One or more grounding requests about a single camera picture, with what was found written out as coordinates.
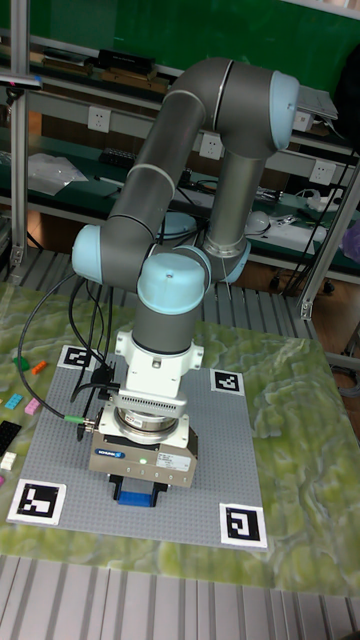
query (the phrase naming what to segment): black cable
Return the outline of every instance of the black cable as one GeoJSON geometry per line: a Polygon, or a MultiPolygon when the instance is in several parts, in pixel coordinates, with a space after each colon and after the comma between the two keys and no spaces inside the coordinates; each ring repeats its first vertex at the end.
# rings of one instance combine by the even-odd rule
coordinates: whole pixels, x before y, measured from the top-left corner
{"type": "Polygon", "coordinates": [[[54,285],[52,287],[52,289],[50,289],[50,291],[48,291],[40,300],[40,302],[37,303],[36,307],[33,309],[33,311],[31,312],[31,314],[29,315],[27,321],[25,322],[24,328],[22,330],[21,336],[20,336],[20,340],[19,340],[19,345],[18,345],[18,354],[17,354],[17,358],[18,358],[18,370],[19,370],[19,374],[20,374],[20,378],[21,381],[25,387],[25,389],[27,389],[27,391],[29,391],[29,393],[32,395],[33,398],[35,398],[43,407],[45,407],[45,409],[47,409],[48,411],[51,411],[51,413],[53,413],[54,415],[56,415],[58,418],[61,418],[62,420],[65,419],[65,415],[63,413],[60,413],[60,411],[57,411],[56,409],[54,409],[53,407],[51,407],[47,402],[45,402],[45,400],[43,400],[42,398],[40,398],[37,393],[35,393],[35,391],[33,391],[33,389],[30,387],[28,381],[25,378],[24,372],[21,368],[21,354],[22,354],[22,348],[23,348],[23,344],[24,344],[24,340],[25,340],[25,336],[26,336],[26,332],[30,326],[30,323],[32,322],[35,314],[38,312],[38,310],[40,309],[40,307],[44,304],[44,302],[51,296],[52,293],[54,293],[54,291],[56,291],[59,287],[61,287],[62,284],[64,284],[64,282],[66,282],[67,280],[70,280],[70,278],[73,278],[75,275],[75,273],[71,273],[69,276],[66,276],[65,278],[63,278],[62,280],[60,280],[60,282],[58,282],[56,285],[54,285]]]}
{"type": "Polygon", "coordinates": [[[38,248],[40,249],[40,251],[44,251],[44,247],[41,246],[41,244],[35,240],[35,238],[31,235],[31,233],[29,233],[28,231],[26,232],[27,237],[29,238],[29,240],[31,240],[31,242],[38,248]]]}
{"type": "Polygon", "coordinates": [[[85,389],[106,389],[106,390],[112,390],[112,391],[119,391],[119,387],[120,385],[117,383],[109,383],[109,384],[105,384],[103,382],[86,382],[85,384],[82,384],[78,389],[76,389],[76,391],[73,391],[72,396],[70,398],[70,402],[74,402],[77,398],[77,396],[79,395],[79,393],[81,391],[84,391],[85,389]]]}
{"type": "Polygon", "coordinates": [[[99,300],[96,300],[96,298],[94,298],[93,294],[92,294],[92,293],[91,293],[91,291],[90,291],[90,288],[89,288],[89,281],[88,281],[88,280],[86,281],[86,291],[87,291],[87,293],[88,293],[89,297],[91,298],[91,300],[92,300],[92,301],[94,302],[94,304],[96,305],[96,309],[97,309],[97,311],[99,312],[99,315],[100,315],[100,322],[101,322],[101,334],[100,334],[99,342],[98,342],[97,347],[96,347],[96,351],[100,351],[100,344],[101,344],[101,340],[102,340],[102,339],[103,339],[103,337],[104,337],[104,331],[105,331],[104,316],[103,316],[102,309],[101,309],[101,307],[100,307],[100,305],[99,305],[99,300]]]}
{"type": "Polygon", "coordinates": [[[158,244],[163,244],[164,243],[164,237],[165,237],[165,219],[166,219],[166,215],[163,218],[163,221],[161,223],[161,230],[160,230],[160,235],[159,235],[159,242],[158,244]]]}
{"type": "MultiPolygon", "coordinates": [[[[75,321],[74,321],[74,316],[73,316],[73,306],[74,306],[74,300],[78,294],[78,292],[80,291],[81,287],[83,286],[85,282],[85,278],[80,278],[79,281],[76,283],[75,287],[73,288],[72,292],[71,292],[71,296],[70,296],[70,300],[69,300],[69,322],[71,325],[71,328],[73,330],[73,332],[75,333],[75,336],[77,337],[77,339],[79,340],[79,342],[83,345],[83,347],[85,347],[85,349],[87,349],[87,343],[84,340],[84,338],[82,337],[82,335],[80,334],[75,321]]],[[[104,358],[102,356],[99,356],[95,351],[93,351],[91,349],[91,354],[94,356],[94,358],[100,362],[100,364],[102,364],[104,362],[104,358]]]]}
{"type": "MultiPolygon", "coordinates": [[[[86,282],[87,291],[89,291],[88,284],[89,283],[87,281],[86,282]]],[[[88,337],[88,342],[87,342],[87,346],[86,346],[86,355],[91,354],[91,343],[92,343],[92,339],[93,339],[93,335],[94,335],[95,320],[96,320],[96,314],[97,314],[97,311],[98,311],[98,308],[99,308],[99,300],[100,300],[101,290],[102,290],[102,285],[99,284],[98,291],[97,291],[97,294],[96,294],[96,298],[92,298],[92,295],[89,292],[90,297],[94,300],[95,304],[94,304],[94,308],[93,308],[93,312],[92,312],[92,316],[91,316],[89,337],[88,337]]],[[[83,380],[83,377],[84,377],[84,374],[85,374],[85,369],[86,369],[86,360],[84,361],[84,364],[81,367],[80,375],[79,375],[78,381],[77,381],[77,383],[75,385],[73,394],[76,391],[76,389],[78,389],[80,387],[80,385],[82,383],[82,380],[83,380]]]]}
{"type": "Polygon", "coordinates": [[[106,360],[107,354],[109,353],[109,346],[110,346],[110,340],[111,340],[113,298],[114,298],[114,289],[113,289],[113,287],[110,287],[110,292],[109,292],[109,311],[108,311],[108,328],[107,328],[107,335],[106,335],[106,342],[105,342],[105,349],[104,349],[104,361],[106,360]]]}
{"type": "Polygon", "coordinates": [[[340,187],[340,186],[341,186],[341,183],[342,183],[343,177],[344,177],[344,175],[345,175],[346,171],[347,171],[347,170],[348,170],[348,168],[349,168],[349,165],[350,165],[350,159],[353,157],[354,153],[355,153],[355,149],[353,149],[353,150],[352,150],[352,152],[351,152],[351,154],[350,154],[350,156],[349,156],[349,160],[347,161],[347,163],[346,163],[346,165],[345,165],[345,167],[344,167],[344,169],[343,169],[343,171],[342,171],[342,174],[341,174],[341,176],[340,176],[339,180],[337,181],[337,183],[336,183],[336,185],[335,185],[335,188],[334,188],[333,194],[332,194],[332,196],[329,198],[328,202],[326,203],[326,206],[325,206],[325,208],[324,208],[324,211],[321,213],[320,218],[317,220],[316,225],[314,226],[314,228],[313,228],[313,230],[312,230],[312,233],[311,233],[311,235],[310,235],[310,238],[309,238],[309,240],[308,240],[308,243],[307,243],[307,245],[306,245],[306,247],[305,247],[304,251],[302,252],[302,254],[301,254],[301,256],[300,256],[299,262],[298,262],[298,264],[297,264],[296,268],[294,269],[294,271],[293,271],[293,273],[292,273],[292,275],[291,275],[290,279],[288,280],[288,282],[287,282],[287,284],[286,284],[286,286],[285,286],[285,289],[284,289],[284,290],[283,290],[283,292],[282,292],[282,295],[283,295],[283,296],[284,296],[284,295],[286,295],[286,293],[288,293],[288,292],[292,293],[292,292],[296,291],[296,289],[298,288],[298,286],[301,284],[301,282],[302,282],[302,281],[304,280],[304,278],[307,276],[307,274],[309,273],[309,271],[311,270],[312,266],[313,266],[313,265],[314,265],[314,263],[315,263],[315,260],[316,260],[316,258],[317,258],[317,255],[318,255],[319,249],[318,249],[318,250],[315,252],[315,254],[312,256],[312,258],[311,258],[311,260],[310,260],[309,264],[308,264],[308,265],[306,265],[306,266],[304,267],[304,269],[299,273],[298,277],[295,279],[295,282],[294,282],[294,278],[296,277],[296,274],[299,272],[299,268],[300,268],[300,267],[301,267],[301,265],[303,264],[303,260],[304,260],[304,258],[305,258],[305,256],[306,256],[307,250],[308,250],[308,248],[309,248],[309,246],[310,246],[310,244],[311,244],[311,242],[312,242],[312,239],[313,239],[313,237],[314,237],[314,235],[315,235],[315,232],[316,232],[316,230],[318,229],[318,227],[320,226],[320,224],[321,224],[321,222],[322,222],[322,220],[323,220],[323,218],[324,218],[324,216],[325,216],[325,213],[327,213],[327,211],[328,211],[328,209],[329,209],[329,207],[330,207],[330,204],[332,203],[332,201],[333,201],[333,199],[334,199],[334,197],[335,197],[335,194],[336,194],[336,187],[340,187]]]}
{"type": "MultiPolygon", "coordinates": [[[[114,289],[113,287],[109,288],[109,312],[108,312],[108,326],[107,326],[107,332],[106,332],[106,343],[105,343],[105,349],[104,349],[104,361],[106,360],[106,357],[108,355],[109,352],[109,345],[110,345],[110,340],[111,340],[111,326],[112,326],[112,312],[113,312],[113,296],[114,296],[114,289]]],[[[89,410],[89,407],[91,405],[92,399],[94,397],[95,394],[95,387],[91,390],[89,398],[87,400],[87,403],[85,405],[85,409],[83,412],[83,418],[86,418],[87,412],[89,410]]],[[[83,435],[83,429],[79,426],[78,427],[78,440],[80,441],[82,439],[82,435],[83,435]]]]}

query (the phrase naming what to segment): wall socket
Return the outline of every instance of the wall socket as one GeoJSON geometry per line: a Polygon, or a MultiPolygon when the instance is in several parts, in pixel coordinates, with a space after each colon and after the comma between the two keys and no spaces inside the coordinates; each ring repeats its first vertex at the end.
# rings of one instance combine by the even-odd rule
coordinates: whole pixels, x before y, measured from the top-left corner
{"type": "Polygon", "coordinates": [[[219,160],[222,152],[220,136],[211,133],[204,133],[199,151],[199,156],[219,160]]]}
{"type": "Polygon", "coordinates": [[[110,130],[110,109],[100,109],[100,107],[89,107],[88,129],[109,133],[110,130]]]}
{"type": "Polygon", "coordinates": [[[324,162],[323,160],[316,160],[311,176],[310,182],[316,182],[317,184],[330,184],[336,171],[336,164],[332,162],[324,162]]]}

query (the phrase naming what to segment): lego brick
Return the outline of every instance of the lego brick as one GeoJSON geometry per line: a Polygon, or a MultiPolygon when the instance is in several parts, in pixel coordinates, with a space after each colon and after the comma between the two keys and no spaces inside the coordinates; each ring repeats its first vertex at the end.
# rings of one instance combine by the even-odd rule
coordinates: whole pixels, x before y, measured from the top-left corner
{"type": "Polygon", "coordinates": [[[29,404],[26,405],[24,411],[29,416],[33,416],[39,407],[40,407],[40,402],[36,400],[36,398],[33,398],[32,400],[30,400],[29,404]]]}
{"type": "MultiPolygon", "coordinates": [[[[14,358],[14,359],[13,359],[13,363],[14,363],[17,367],[18,367],[18,362],[19,362],[19,360],[18,360],[17,358],[14,358]]],[[[22,371],[28,371],[28,370],[30,369],[30,365],[29,365],[28,361],[26,360],[26,358],[23,358],[23,357],[21,356],[21,360],[20,360],[20,362],[21,362],[21,370],[22,370],[22,371]]]]}
{"type": "Polygon", "coordinates": [[[21,426],[14,422],[3,420],[0,424],[0,457],[4,455],[8,446],[12,443],[21,426]]]}
{"type": "MultiPolygon", "coordinates": [[[[120,382],[126,372],[124,360],[114,355],[109,359],[116,362],[115,378],[120,382]]],[[[51,383],[47,401],[65,414],[81,415],[84,410],[86,393],[70,403],[78,376],[78,370],[57,367],[51,383]]],[[[83,383],[90,376],[85,372],[83,383]]],[[[85,433],[78,443],[76,425],[41,413],[22,477],[67,485],[59,528],[224,548],[219,504],[262,506],[245,397],[211,391],[207,369],[189,371],[182,389],[189,399],[191,427],[199,436],[199,461],[191,488],[170,487],[159,495],[154,509],[113,500],[114,485],[106,474],[88,469],[92,435],[85,433]]],[[[102,406],[94,398],[89,417],[102,406]]],[[[143,492],[142,487],[131,489],[143,492]]]]}
{"type": "Polygon", "coordinates": [[[31,369],[31,373],[33,373],[34,376],[36,376],[36,374],[40,373],[40,371],[45,369],[46,366],[47,366],[47,362],[45,362],[45,360],[42,360],[41,362],[39,362],[39,364],[36,365],[36,367],[33,367],[31,369]]]}
{"type": "Polygon", "coordinates": [[[14,395],[11,396],[10,400],[7,401],[5,409],[15,409],[15,407],[18,406],[19,402],[22,399],[23,396],[21,396],[19,393],[14,393],[14,395]]]}
{"type": "Polygon", "coordinates": [[[16,460],[16,453],[11,453],[10,451],[8,451],[7,453],[5,453],[3,459],[0,462],[0,469],[5,469],[5,471],[11,471],[15,460],[16,460]]]}

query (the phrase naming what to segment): metal grating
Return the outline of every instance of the metal grating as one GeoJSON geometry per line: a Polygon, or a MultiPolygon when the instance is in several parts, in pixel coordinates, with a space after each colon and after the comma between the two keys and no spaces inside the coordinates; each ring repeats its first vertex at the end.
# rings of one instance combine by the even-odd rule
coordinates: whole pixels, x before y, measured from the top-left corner
{"type": "Polygon", "coordinates": [[[360,600],[0,560],[1,640],[338,640],[360,600]]]}

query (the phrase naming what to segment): cable connector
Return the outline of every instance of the cable connector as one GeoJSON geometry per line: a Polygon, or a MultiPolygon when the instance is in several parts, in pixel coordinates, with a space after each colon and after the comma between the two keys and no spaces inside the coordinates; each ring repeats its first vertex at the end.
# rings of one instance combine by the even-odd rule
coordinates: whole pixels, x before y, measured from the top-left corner
{"type": "Polygon", "coordinates": [[[109,384],[114,379],[114,374],[115,365],[112,366],[112,363],[106,364],[106,362],[102,362],[100,367],[94,369],[91,375],[91,382],[109,384]]]}

